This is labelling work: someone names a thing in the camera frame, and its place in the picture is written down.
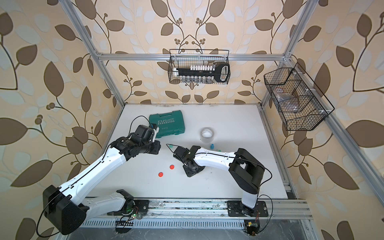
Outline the green plastic tool case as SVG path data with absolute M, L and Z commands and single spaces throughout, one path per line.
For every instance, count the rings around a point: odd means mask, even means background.
M 180 110 L 164 114 L 153 114 L 149 117 L 151 124 L 159 128 L 156 138 L 183 134 L 186 130 L 183 113 Z

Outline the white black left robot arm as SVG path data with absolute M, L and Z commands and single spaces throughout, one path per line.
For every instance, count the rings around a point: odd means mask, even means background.
M 115 169 L 139 154 L 157 155 L 161 144 L 156 140 L 159 127 L 150 123 L 140 125 L 127 137 L 113 141 L 106 152 L 77 176 L 59 187 L 53 185 L 43 192 L 42 217 L 46 217 L 59 233 L 69 235 L 83 222 L 109 213 L 123 211 L 132 214 L 136 209 L 134 197 L 125 190 L 86 200 L 88 194 Z

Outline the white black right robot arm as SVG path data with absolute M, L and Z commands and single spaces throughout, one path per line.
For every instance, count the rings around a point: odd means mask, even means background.
M 247 150 L 239 148 L 236 152 L 223 153 L 200 146 L 192 146 L 190 149 L 171 144 L 166 146 L 173 157 L 183 163 L 183 169 L 189 178 L 202 172 L 205 167 L 221 169 L 231 174 L 243 190 L 243 195 L 240 203 L 228 207 L 229 216 L 260 216 L 260 189 L 272 179 L 273 174 Z

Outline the plastic bag in basket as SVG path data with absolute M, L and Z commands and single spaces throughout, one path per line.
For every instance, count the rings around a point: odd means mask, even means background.
M 273 89 L 273 102 L 278 112 L 298 113 L 300 111 L 300 102 L 298 97 L 286 93 L 282 88 Z

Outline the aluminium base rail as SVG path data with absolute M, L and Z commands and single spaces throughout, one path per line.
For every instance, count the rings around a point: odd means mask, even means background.
M 312 219 L 304 200 L 262 198 L 255 209 L 246 210 L 237 199 L 134 199 L 121 211 L 87 217 L 80 227 L 262 229 L 274 220 Z

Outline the clear packing tape roll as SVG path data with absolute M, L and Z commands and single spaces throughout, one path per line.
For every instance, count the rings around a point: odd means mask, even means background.
M 211 143 L 214 140 L 215 132 L 212 128 L 203 128 L 200 131 L 200 140 L 203 143 Z

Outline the black white tool in basket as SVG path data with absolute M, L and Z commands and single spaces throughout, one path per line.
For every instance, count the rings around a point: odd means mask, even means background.
M 174 79 L 210 84 L 226 84 L 231 75 L 229 63 L 214 62 L 212 65 L 192 65 L 189 67 L 170 67 L 170 82 Z

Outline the aluminium cage frame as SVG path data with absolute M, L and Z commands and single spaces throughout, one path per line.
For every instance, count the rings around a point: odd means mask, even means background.
M 107 86 L 111 89 L 112 93 L 117 96 L 117 102 L 125 106 L 125 101 L 123 100 L 118 87 L 114 83 L 111 74 L 109 73 L 106 65 L 104 64 L 107 60 L 117 60 L 117 61 L 155 61 L 155 60 L 164 60 L 170 61 L 173 63 L 185 62 L 187 60 L 196 60 L 198 62 L 203 62 L 208 60 L 211 55 L 207 54 L 103 54 L 99 53 L 96 50 L 88 32 L 86 31 L 85 26 L 83 25 L 80 17 L 78 16 L 75 5 L 72 1 L 60 1 L 60 4 L 65 11 L 66 15 L 70 19 L 71 23 L 74 25 L 77 33 L 80 35 L 80 39 L 83 41 L 87 51 L 90 53 L 92 59 L 96 62 L 96 66 L 101 71 L 102 76 L 105 78 Z M 309 76 L 309 74 L 304 71 L 303 66 L 298 63 L 294 63 L 291 58 L 293 48 L 288 48 L 287 52 L 282 55 L 252 55 L 252 54 L 243 54 L 243 55 L 231 55 L 227 54 L 223 56 L 225 60 L 228 61 L 278 61 L 279 66 L 282 67 L 286 65 L 292 70 L 296 71 L 300 76 L 301 80 L 308 87 L 308 91 L 312 94 L 312 98 L 316 100 L 317 104 L 315 105 L 316 113 L 319 113 L 322 116 L 322 119 L 318 120 L 318 124 L 322 122 L 326 123 L 328 128 L 334 134 L 339 144 L 342 146 L 347 155 L 351 158 L 357 169 L 360 171 L 361 175 L 365 179 L 366 183 L 373 191 L 380 203 L 384 202 L 384 179 L 379 174 L 378 170 L 370 163 L 366 154 L 358 147 L 357 143 L 353 140 L 352 136 L 348 131 L 342 126 L 341 122 L 337 119 L 335 108 L 332 105 L 331 101 L 326 97 L 326 95 L 319 95 L 315 90 L 316 83 Z

